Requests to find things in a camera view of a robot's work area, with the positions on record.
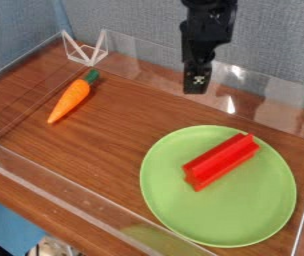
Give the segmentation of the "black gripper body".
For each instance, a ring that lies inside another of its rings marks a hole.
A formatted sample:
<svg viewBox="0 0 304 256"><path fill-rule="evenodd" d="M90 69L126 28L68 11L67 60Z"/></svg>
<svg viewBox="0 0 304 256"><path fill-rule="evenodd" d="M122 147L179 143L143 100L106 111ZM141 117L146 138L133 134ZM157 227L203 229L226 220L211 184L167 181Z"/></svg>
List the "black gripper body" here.
<svg viewBox="0 0 304 256"><path fill-rule="evenodd" d="M215 49L233 39L237 3L185 3L187 19L181 23L183 62L206 65Z"/></svg>

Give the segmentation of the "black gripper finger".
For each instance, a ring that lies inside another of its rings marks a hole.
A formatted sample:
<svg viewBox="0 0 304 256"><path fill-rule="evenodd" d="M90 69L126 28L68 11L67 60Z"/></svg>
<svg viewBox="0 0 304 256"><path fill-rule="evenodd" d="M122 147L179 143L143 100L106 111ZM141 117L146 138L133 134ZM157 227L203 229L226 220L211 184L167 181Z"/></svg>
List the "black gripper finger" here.
<svg viewBox="0 0 304 256"><path fill-rule="evenodd" d="M205 94L211 81L213 59L189 60L185 62L183 92Z"/></svg>

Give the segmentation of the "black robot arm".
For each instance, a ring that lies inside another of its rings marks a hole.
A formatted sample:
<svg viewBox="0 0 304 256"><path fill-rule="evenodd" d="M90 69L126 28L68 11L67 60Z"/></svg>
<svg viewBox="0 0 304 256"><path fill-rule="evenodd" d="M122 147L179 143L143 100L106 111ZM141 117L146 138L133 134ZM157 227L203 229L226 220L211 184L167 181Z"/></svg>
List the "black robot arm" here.
<svg viewBox="0 0 304 256"><path fill-rule="evenodd" d="M238 0L182 0L189 8L181 23L183 92L205 94L213 75L215 49L233 39Z"/></svg>

